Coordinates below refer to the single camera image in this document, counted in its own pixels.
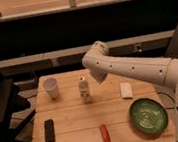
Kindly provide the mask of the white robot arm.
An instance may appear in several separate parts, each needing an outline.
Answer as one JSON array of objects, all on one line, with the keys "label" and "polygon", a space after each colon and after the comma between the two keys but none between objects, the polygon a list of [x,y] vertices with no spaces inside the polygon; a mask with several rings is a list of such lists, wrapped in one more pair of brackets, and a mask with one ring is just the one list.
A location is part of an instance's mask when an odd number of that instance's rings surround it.
[{"label": "white robot arm", "polygon": [[108,46],[96,41],[82,58],[82,65],[102,83],[108,73],[130,77],[175,90],[176,141],[178,142],[178,58],[112,57]]}]

